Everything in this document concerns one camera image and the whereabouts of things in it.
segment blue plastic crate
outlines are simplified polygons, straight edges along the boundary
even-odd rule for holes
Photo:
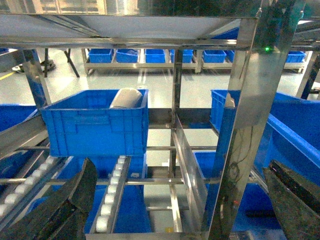
[[[235,27],[229,31],[223,32],[212,39],[237,39],[239,34],[239,27]]]
[[[214,162],[216,160],[215,151],[199,151],[194,153],[195,159],[201,169],[204,178],[218,177],[215,175]],[[219,185],[215,184],[215,196],[218,193]],[[246,185],[238,214],[234,222],[233,231],[249,231],[256,229],[280,229],[276,217],[249,217],[248,214],[254,212],[270,213],[273,207],[268,195],[260,188],[258,184],[248,183]]]
[[[163,49],[146,49],[145,50],[145,62],[146,63],[157,63],[164,64],[165,59],[165,50]]]
[[[90,157],[89,159],[95,165],[95,168],[98,173],[99,179],[108,179],[109,174],[112,173],[112,170],[117,163],[117,156],[96,156]],[[82,169],[82,165],[84,164],[84,157],[73,157],[69,161],[65,163],[61,171],[55,176],[56,179],[71,179],[77,173],[79,173]],[[147,174],[147,157],[146,153],[141,156],[133,156],[130,161],[128,178],[142,178],[144,179]],[[53,185],[53,189],[56,191],[61,186]],[[96,189],[102,189],[106,186],[97,185]]]
[[[138,62],[137,50],[133,49],[118,49],[116,51],[116,61],[118,63],[137,63]]]
[[[212,91],[211,123],[218,131],[226,94],[227,90]],[[261,174],[275,159],[320,186],[319,110],[319,101],[276,94],[254,161]]]
[[[227,55],[227,57],[230,60],[230,62],[233,63],[234,59],[235,59],[235,51],[234,50],[226,50],[224,52]]]
[[[93,206],[84,225],[84,233],[89,234],[92,224],[103,200],[106,188],[94,193]],[[43,203],[48,197],[34,200],[26,214]],[[151,233],[151,222],[144,202],[143,194],[137,186],[126,186],[123,191],[114,233]]]
[[[93,48],[89,51],[90,63],[93,63],[93,64],[111,63],[113,55],[114,55],[113,49]]]
[[[136,108],[109,109],[118,90],[86,90],[42,109],[50,154],[136,156],[147,149],[148,90]]]
[[[192,57],[194,56],[194,51],[192,49],[185,49],[183,50],[183,56],[182,56],[182,63],[184,64],[190,64],[192,63]],[[175,62],[175,50],[170,50],[170,58],[171,63]]]
[[[286,63],[302,63],[306,54],[303,51],[290,51]]]
[[[203,61],[205,63],[223,63],[227,54],[222,50],[204,50]]]
[[[211,115],[210,122],[212,125],[220,131],[222,117],[224,113],[224,105],[226,102],[226,96],[228,91],[224,89],[211,90],[212,104],[211,104]],[[298,102],[301,103],[304,100],[291,95],[277,92],[274,97],[274,103],[284,102]]]

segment blue bin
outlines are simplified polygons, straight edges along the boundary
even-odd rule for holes
[[[226,95],[227,90],[212,91],[211,123],[218,131]],[[275,159],[320,186],[319,110],[319,101],[276,94],[254,161],[261,174]]]
[[[216,35],[212,39],[237,39],[239,34],[239,27],[235,27],[229,31],[223,32],[219,35]]]
[[[164,64],[165,59],[165,50],[163,49],[146,49],[145,50],[145,62],[152,64]]]
[[[116,61],[118,63],[137,63],[138,62],[137,50],[133,49],[118,49],[116,51]]]
[[[223,63],[227,54],[222,50],[204,50],[203,61],[205,63]]]
[[[35,105],[1,104],[0,132],[5,131],[36,115]],[[0,178],[14,178],[34,151],[19,151],[0,161]]]
[[[50,154],[137,156],[147,150],[148,90],[136,108],[109,109],[118,90],[85,90],[42,109]]]
[[[224,89],[215,89],[211,90],[212,104],[211,104],[211,115],[210,122],[212,125],[220,131],[222,117],[224,113],[224,105],[226,102],[227,90]],[[277,92],[274,97],[274,103],[280,102],[297,102],[301,103],[305,100],[297,98],[291,95]]]
[[[197,164],[204,178],[218,177],[214,174],[214,162],[216,159],[215,151],[195,152]],[[215,199],[218,193],[219,185],[215,184]],[[259,212],[269,214],[273,211],[271,201],[266,193],[258,184],[248,183],[246,185],[238,214],[234,222],[233,231],[251,231],[258,229],[280,229],[280,225],[276,217],[249,217],[248,214]]]
[[[95,165],[95,168],[98,172],[99,179],[108,179],[109,174],[112,173],[112,170],[117,163],[117,156],[99,156],[99,157],[90,157],[89,159]],[[84,164],[84,157],[73,157],[65,163],[61,171],[55,176],[56,179],[71,179],[77,173],[79,173]],[[144,179],[147,175],[147,156],[146,153],[142,156],[133,156],[130,161],[130,167],[128,172],[128,178],[139,178]],[[60,185],[53,185],[53,190],[58,190]],[[97,185],[96,189],[103,189],[106,186]]]
[[[183,50],[183,56],[182,56],[182,63],[184,64],[190,64],[192,63],[192,57],[194,56],[194,51],[192,49],[185,49]],[[175,62],[175,50],[170,50],[170,58],[171,63]]]
[[[113,49],[93,48],[89,51],[90,63],[93,64],[109,64],[114,55]]]
[[[230,60],[231,63],[234,62],[234,58],[235,58],[235,51],[234,50],[226,50],[224,51],[226,56],[228,57],[228,59]]]
[[[9,48],[0,48],[0,54],[9,52]]]
[[[302,63],[306,54],[303,51],[290,51],[286,63]]]

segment white cylindrical object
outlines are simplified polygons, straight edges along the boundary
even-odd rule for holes
[[[22,195],[17,193],[11,193],[8,196],[6,196],[4,203],[5,204],[15,204],[21,199]]]
[[[36,177],[36,178],[40,178],[44,175],[44,171],[43,170],[40,170],[40,169],[36,169],[33,171],[33,173],[31,174],[33,177]]]
[[[132,87],[125,87],[120,89],[115,95],[111,109],[132,109],[137,107],[137,103],[142,98],[141,92]]]
[[[111,179],[110,179],[110,184],[118,184],[119,183],[119,179],[120,177],[118,176],[113,176]]]
[[[28,176],[25,181],[24,184],[26,185],[34,185],[36,184],[36,182],[39,180],[39,177],[37,176]]]
[[[115,194],[114,193],[108,193],[105,195],[104,203],[105,204],[112,204],[115,201]]]
[[[7,212],[9,212],[10,207],[9,204],[0,204],[0,217],[6,215]]]
[[[26,194],[27,192],[30,191],[30,189],[32,188],[32,185],[28,185],[28,184],[20,184],[19,186],[17,186],[14,190],[14,192],[16,194]]]
[[[50,156],[50,157],[48,157],[45,161],[44,161],[46,164],[54,164],[54,162],[55,162],[55,158],[54,157],[52,157],[52,156]]]
[[[124,168],[123,164],[117,163],[114,167],[115,170],[122,170]]]
[[[121,170],[117,169],[117,170],[113,171],[112,175],[115,176],[115,177],[119,177],[119,176],[121,176],[121,172],[122,172]]]
[[[103,204],[101,206],[101,216],[108,216],[111,214],[112,204]]]
[[[124,164],[125,160],[126,160],[126,158],[119,158],[118,159],[118,164]]]
[[[108,194],[114,194],[117,191],[118,185],[111,184],[108,186]]]
[[[51,165],[48,163],[42,163],[39,167],[39,170],[42,170],[44,172],[48,171],[50,169]]]
[[[96,220],[95,230],[97,233],[105,233],[107,231],[109,216],[98,216]]]

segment metal bar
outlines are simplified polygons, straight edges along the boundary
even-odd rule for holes
[[[39,182],[28,192],[22,200],[20,200],[14,208],[0,220],[0,231],[8,228],[16,217],[28,206],[30,201],[38,194],[38,192],[46,185],[46,182],[59,171],[65,163],[66,158],[59,158],[56,165],[54,165],[40,180]]]
[[[48,77],[49,48],[44,49],[44,77]]]
[[[86,240],[202,240],[207,238],[207,232],[152,232],[152,233],[116,233],[116,234],[86,234]],[[284,240],[282,229],[255,229],[232,232],[230,240]]]
[[[170,146],[175,146],[175,142],[173,139],[173,133],[174,133],[173,127],[176,121],[177,109],[180,108],[183,54],[184,54],[183,50],[175,50],[175,53],[174,53]],[[170,178],[175,177],[176,161],[177,161],[177,151],[176,149],[173,149],[170,151],[169,175],[168,175]]]
[[[199,150],[199,151],[205,151],[205,150],[216,150],[217,146],[190,146],[191,150]],[[168,151],[176,149],[175,146],[147,146],[147,151]]]
[[[67,58],[67,62],[71,65],[74,74],[76,75],[77,78],[80,78],[80,75],[79,75],[79,73],[78,73],[78,71],[77,71],[77,69],[76,69],[76,67],[75,67],[75,65],[74,65],[74,62],[71,60],[68,52],[67,52],[67,51],[64,51],[64,54],[65,54],[65,56],[66,56],[66,58]]]
[[[34,146],[48,137],[41,115],[0,132],[0,160],[22,146]]]
[[[15,185],[25,182],[25,178],[0,178],[0,185]],[[63,185],[68,179],[50,179],[46,185]],[[220,178],[203,178],[205,184],[216,184],[220,182]],[[97,186],[107,186],[110,184],[109,179],[99,178],[96,182]],[[181,185],[184,184],[182,178],[128,178],[125,185]]]
[[[28,80],[31,93],[37,109],[41,109],[51,104],[49,90],[44,78],[37,51],[24,50],[26,62],[23,63],[23,69]]]
[[[178,116],[175,118],[173,140],[186,189],[192,223],[194,229],[199,231],[205,211],[207,188]]]
[[[182,222],[179,210],[179,203],[177,197],[177,190],[175,185],[171,184],[170,188],[170,198],[171,198],[171,208],[172,208],[172,215],[173,215],[173,229],[175,233],[182,233]]]
[[[0,73],[11,70],[25,61],[24,52],[15,50],[0,54]]]
[[[276,95],[304,0],[264,1],[258,19],[241,20],[228,93],[236,108],[208,239],[229,238]],[[242,43],[250,43],[247,50]]]

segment stainless steel frame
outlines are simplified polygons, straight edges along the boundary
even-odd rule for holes
[[[164,65],[147,65],[143,59],[133,65],[123,65],[113,62],[110,65],[85,65],[87,72],[97,67],[105,68],[172,68],[173,93],[172,107],[168,109],[150,109],[149,121],[150,128],[171,130],[170,146],[153,146],[148,150],[171,151],[170,165],[168,169],[158,169],[157,177],[150,179],[128,179],[128,185],[169,185],[171,206],[165,207],[172,211],[174,218],[175,233],[150,233],[150,234],[88,234],[87,239],[282,239],[282,231],[269,232],[236,232],[231,233],[231,228],[238,212],[241,198],[248,182],[258,182],[261,186],[264,182],[261,177],[255,175],[249,177],[252,171],[253,161],[259,146],[259,142],[267,121],[267,117],[276,93],[281,72],[285,67],[288,51],[292,46],[300,49],[318,49],[316,41],[308,44],[292,43],[294,32],[299,19],[319,20],[319,1],[318,0],[240,0],[240,1],[209,1],[198,2],[193,6],[194,1],[157,1],[146,0],[139,8],[124,6],[120,0],[97,0],[95,3],[87,1],[74,1],[79,5],[68,5],[64,0],[55,1],[48,10],[46,2],[41,0],[25,0],[13,2],[7,0],[6,9],[2,12],[6,14],[27,14],[37,18],[45,18],[46,21],[63,28],[72,29],[73,32],[87,35],[86,37],[17,37],[0,36],[0,45],[3,47],[19,46],[24,49],[46,46],[47,48],[162,48],[175,49],[175,63],[167,62]],[[92,11],[91,4],[96,6]],[[215,39],[172,39],[172,38],[112,38],[101,37],[98,31],[86,26],[79,16],[92,14],[108,17],[110,15],[119,18],[126,16],[187,16],[187,17],[219,17],[237,18],[240,20],[240,30],[238,40],[215,40]],[[43,14],[53,14],[55,16],[44,16]],[[281,22],[274,25],[274,19]],[[271,31],[274,41],[269,41],[268,34]],[[182,50],[197,50],[195,65],[188,66],[182,64]],[[228,122],[233,126],[231,139],[228,149],[225,150],[226,160],[221,169],[222,175],[219,178],[202,179],[199,168],[197,167],[192,150],[184,134],[183,127],[188,127],[190,123],[209,123],[210,109],[206,108],[180,108],[181,95],[181,74],[184,67],[194,68],[199,71],[203,68],[216,68],[203,63],[201,60],[203,49],[235,49],[236,54],[234,63],[229,64],[231,69],[230,83],[228,92],[233,105],[227,101],[226,108],[235,108],[236,115],[234,122]],[[0,55],[0,66],[10,68],[12,65],[23,63],[26,69],[28,82],[38,108],[50,103],[49,94],[45,85],[44,78],[39,68],[39,63],[34,57],[34,51],[19,50],[14,53]],[[90,64],[86,52],[82,50],[83,61]],[[38,151],[47,150],[43,146],[36,146],[47,137],[45,125],[41,116],[34,117],[13,128],[1,133],[0,138],[0,158],[8,156],[13,151],[29,150],[33,148]],[[176,158],[180,167],[175,166]],[[25,179],[3,179],[0,183],[17,184]],[[43,179],[41,184],[52,185],[62,184],[65,181]],[[205,184],[211,185],[220,183],[219,193],[215,199],[207,199],[207,189]],[[107,179],[99,179],[98,185],[108,184]],[[176,194],[177,184],[184,184],[188,199],[188,210],[192,216],[192,223],[196,229],[195,233],[181,233],[184,226],[181,222],[180,208]],[[206,205],[215,204],[211,226],[209,229],[201,229]],[[1,228],[7,227],[13,221],[13,215],[8,216],[10,221],[0,225]]]

